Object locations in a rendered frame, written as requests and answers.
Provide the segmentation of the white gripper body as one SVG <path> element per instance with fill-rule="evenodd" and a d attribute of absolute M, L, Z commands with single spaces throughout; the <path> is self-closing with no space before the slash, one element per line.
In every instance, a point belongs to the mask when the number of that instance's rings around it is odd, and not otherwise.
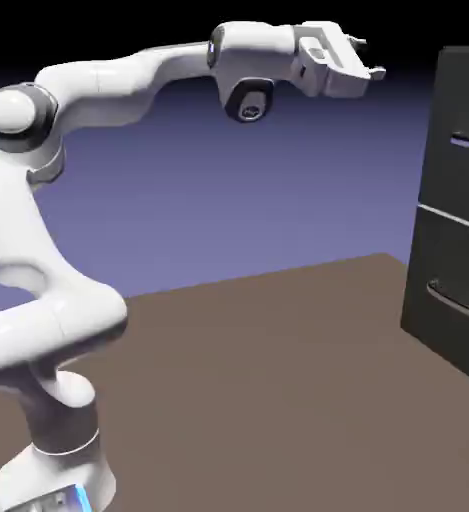
<path fill-rule="evenodd" d="M 362 97 L 371 80 L 368 68 L 339 24 L 300 26 L 300 89 L 309 97 Z"/>

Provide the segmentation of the dark grey drawer front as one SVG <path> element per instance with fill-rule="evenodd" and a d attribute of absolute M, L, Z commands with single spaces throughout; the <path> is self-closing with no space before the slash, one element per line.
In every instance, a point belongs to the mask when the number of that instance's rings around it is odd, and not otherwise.
<path fill-rule="evenodd" d="M 419 202 L 469 221 L 469 148 L 450 143 L 469 134 L 469 46 L 446 47 L 437 61 Z"/>
<path fill-rule="evenodd" d="M 401 327 L 469 377 L 469 317 L 432 297 L 426 284 L 469 304 L 469 226 L 420 207 L 416 211 Z"/>

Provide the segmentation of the dark grey cabinet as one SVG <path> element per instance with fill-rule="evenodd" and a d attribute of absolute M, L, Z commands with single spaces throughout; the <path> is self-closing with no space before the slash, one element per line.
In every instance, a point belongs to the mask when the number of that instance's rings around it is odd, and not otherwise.
<path fill-rule="evenodd" d="M 461 219 L 461 218 L 455 217 L 455 216 L 453 216 L 453 215 L 451 215 L 451 214 L 448 214 L 448 213 L 446 213 L 446 212 L 443 212 L 443 211 L 437 210 L 437 209 L 435 209 L 435 208 L 433 208 L 433 207 L 430 207 L 430 206 L 427 206 L 427 205 L 424 205 L 424 204 L 420 203 L 420 202 L 419 202 L 419 195 L 418 195 L 418 205 L 417 205 L 417 209 L 418 209 L 418 208 L 420 208 L 420 207 L 426 208 L 426 209 L 428 209 L 428 210 L 430 210 L 430 211 L 432 211 L 432 212 L 435 212 L 435 213 L 438 213 L 438 214 L 440 214 L 440 215 L 446 216 L 446 217 L 451 218 L 451 219 L 453 219 L 453 220 L 455 220 L 455 221 L 457 221 L 457 222 L 460 222 L 460 223 L 463 223 L 463 224 L 465 224 L 465 225 L 469 226 L 469 221 L 466 221 L 466 220 L 464 220 L 464 219 Z"/>

